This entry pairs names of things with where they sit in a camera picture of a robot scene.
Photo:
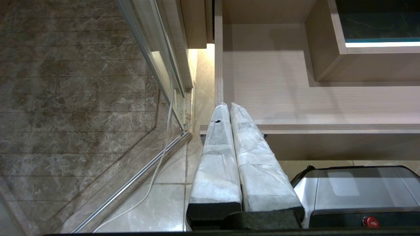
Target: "red button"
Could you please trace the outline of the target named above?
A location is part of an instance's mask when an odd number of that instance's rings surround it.
[[[379,221],[373,216],[365,216],[363,218],[363,225],[369,228],[379,228]]]

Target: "white cable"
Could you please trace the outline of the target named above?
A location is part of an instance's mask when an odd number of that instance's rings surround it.
[[[147,191],[147,193],[146,193],[146,196],[145,196],[145,197],[143,197],[143,199],[142,199],[142,200],[140,200],[138,203],[136,203],[134,206],[130,207],[129,209],[127,209],[127,210],[125,210],[125,211],[121,212],[120,214],[118,214],[118,215],[116,215],[116,216],[112,217],[111,219],[109,219],[109,220],[105,221],[104,223],[100,224],[100,225],[99,225],[99,226],[98,226],[98,227],[97,227],[97,228],[93,231],[93,233],[96,233],[96,231],[98,231],[98,230],[99,230],[100,228],[102,228],[104,225],[108,224],[109,222],[111,222],[111,221],[115,220],[116,218],[118,218],[118,217],[120,217],[120,216],[122,216],[122,215],[126,214],[127,212],[131,211],[132,209],[136,208],[138,205],[140,205],[142,202],[144,202],[144,200],[145,200],[145,199],[149,196],[149,193],[150,193],[150,191],[152,190],[152,186],[153,186],[153,183],[154,183],[154,181],[155,181],[156,173],[158,172],[159,167],[160,167],[160,165],[162,164],[162,160],[163,160],[163,159],[164,159],[164,157],[165,157],[165,154],[166,154],[166,149],[168,148],[168,145],[169,145],[169,139],[170,139],[170,135],[171,135],[170,126],[171,126],[171,114],[172,114],[173,94],[174,94],[174,92],[173,92],[173,82],[172,82],[172,79],[169,79],[169,84],[170,84],[170,87],[171,87],[171,101],[170,101],[170,103],[169,103],[168,121],[167,121],[167,123],[166,123],[166,131],[167,131],[166,144],[165,144],[165,148],[163,149],[162,156],[160,157],[159,163],[158,163],[158,164],[157,164],[157,166],[156,166],[155,172],[153,173],[152,180],[150,181],[150,184],[149,184],[149,189],[148,189],[148,191]]]

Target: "marble wall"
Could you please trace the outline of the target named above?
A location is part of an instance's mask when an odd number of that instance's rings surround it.
[[[0,30],[0,192],[26,234],[53,233],[97,192],[155,128],[158,100],[115,0],[14,1]]]

